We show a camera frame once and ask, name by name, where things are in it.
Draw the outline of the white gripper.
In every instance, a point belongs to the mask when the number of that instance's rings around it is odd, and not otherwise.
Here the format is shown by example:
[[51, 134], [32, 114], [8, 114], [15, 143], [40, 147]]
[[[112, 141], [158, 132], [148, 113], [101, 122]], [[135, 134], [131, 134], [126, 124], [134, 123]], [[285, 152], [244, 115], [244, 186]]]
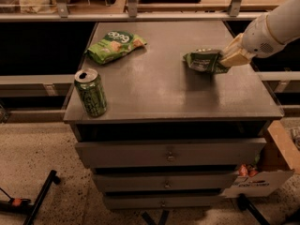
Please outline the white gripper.
[[243, 66], [256, 56], [266, 58], [282, 51], [285, 45], [272, 34], [268, 15], [263, 14], [252, 21], [245, 32], [236, 36], [222, 50], [220, 64], [225, 68]]

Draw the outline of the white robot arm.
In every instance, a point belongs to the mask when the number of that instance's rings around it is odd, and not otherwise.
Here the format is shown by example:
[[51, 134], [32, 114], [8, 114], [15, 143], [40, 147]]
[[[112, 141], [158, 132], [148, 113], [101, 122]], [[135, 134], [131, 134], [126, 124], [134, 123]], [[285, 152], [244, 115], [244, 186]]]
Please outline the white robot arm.
[[248, 64], [253, 57], [267, 58], [300, 38], [300, 0], [287, 0], [253, 20], [221, 52], [225, 68]]

